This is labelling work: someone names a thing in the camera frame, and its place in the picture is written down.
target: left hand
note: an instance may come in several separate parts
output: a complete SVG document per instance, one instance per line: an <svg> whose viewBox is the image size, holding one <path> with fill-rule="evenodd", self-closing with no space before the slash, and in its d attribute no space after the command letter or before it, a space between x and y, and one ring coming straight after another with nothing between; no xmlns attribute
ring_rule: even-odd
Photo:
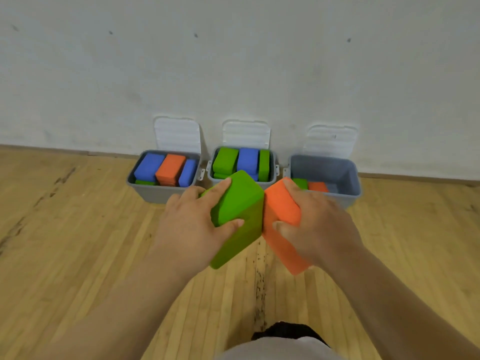
<svg viewBox="0 0 480 360"><path fill-rule="evenodd" d="M173 194L166 203L151 253L159 253L178 262L185 279L190 280L204 270L239 227L242 219L235 219L215 227L210 211L219 203L231 178L214 186L203 197L202 187L191 186L179 194Z"/></svg>

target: finger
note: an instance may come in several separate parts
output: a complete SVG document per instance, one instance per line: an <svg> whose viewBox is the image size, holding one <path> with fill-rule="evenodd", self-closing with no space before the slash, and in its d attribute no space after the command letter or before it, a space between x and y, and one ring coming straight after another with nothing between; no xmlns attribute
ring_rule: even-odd
<svg viewBox="0 0 480 360"><path fill-rule="evenodd" d="M236 220L228 221L224 223L220 227L217 227L213 230L214 237L219 240L220 242L226 242L232 235L237 232L239 228L245 223L244 220L241 218L237 218Z"/></svg>
<svg viewBox="0 0 480 360"><path fill-rule="evenodd" d="M225 178L200 198L202 201L201 203L207 206L208 209L212 209L217 203L219 203L220 198L222 198L225 191L230 187L231 182L232 178Z"/></svg>
<svg viewBox="0 0 480 360"><path fill-rule="evenodd" d="M178 193L172 194L168 199L168 201L166 201L165 211L170 210L173 207L173 205L175 205L179 201L179 199L180 199L180 194Z"/></svg>
<svg viewBox="0 0 480 360"><path fill-rule="evenodd" d="M194 201L198 198L200 193L203 193L205 188L198 186L190 186L183 192L180 197L180 202Z"/></svg>
<svg viewBox="0 0 480 360"><path fill-rule="evenodd" d="M288 193L290 193L290 196L293 198L295 203L301 208L305 198L308 198L309 192L300 189L300 187L297 186L295 182L289 178L283 179L282 181L285 184L286 190L288 191Z"/></svg>
<svg viewBox="0 0 480 360"><path fill-rule="evenodd" d="M292 226L289 223L283 221L275 221L272 224L273 229L287 239L290 244L295 246L294 242L298 236L298 227Z"/></svg>

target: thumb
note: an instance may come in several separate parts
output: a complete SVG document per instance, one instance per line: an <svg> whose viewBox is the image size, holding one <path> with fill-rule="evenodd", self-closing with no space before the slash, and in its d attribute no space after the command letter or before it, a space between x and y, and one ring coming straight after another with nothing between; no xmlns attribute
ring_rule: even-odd
<svg viewBox="0 0 480 360"><path fill-rule="evenodd" d="M217 227L213 230L213 235L216 239L220 242L226 242L230 237L237 232L239 228L245 223L244 220L241 218L237 218L236 220L228 221L224 223L220 227Z"/></svg>
<svg viewBox="0 0 480 360"><path fill-rule="evenodd" d="M282 235L285 239L287 239L290 244L295 246L294 242L297 238L298 227L292 226L289 223L283 221L275 221L273 222L273 229L277 231L280 235Z"/></svg>

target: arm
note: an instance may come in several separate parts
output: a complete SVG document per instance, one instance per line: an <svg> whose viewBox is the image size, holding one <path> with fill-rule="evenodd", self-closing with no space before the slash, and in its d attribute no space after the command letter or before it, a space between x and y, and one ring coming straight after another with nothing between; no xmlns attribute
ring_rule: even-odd
<svg viewBox="0 0 480 360"><path fill-rule="evenodd" d="M171 196L142 263L34 359L140 359L173 301L243 224L234 220L215 228L210 218L230 183L229 178L223 180L200 199L200 187Z"/></svg>
<svg viewBox="0 0 480 360"><path fill-rule="evenodd" d="M345 292L382 359L480 359L475 345L363 246L348 213L323 194L284 181L301 223L276 222L274 228Z"/></svg>

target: right hand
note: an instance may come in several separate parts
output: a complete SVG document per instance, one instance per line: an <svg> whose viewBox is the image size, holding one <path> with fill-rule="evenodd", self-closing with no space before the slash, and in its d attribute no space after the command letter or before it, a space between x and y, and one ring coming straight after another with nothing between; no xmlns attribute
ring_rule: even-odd
<svg viewBox="0 0 480 360"><path fill-rule="evenodd" d="M301 190L291 179L285 187L301 210L300 226L282 221L273 228L287 239L297 253L331 273L343 258L364 250L362 239L350 215L323 193Z"/></svg>

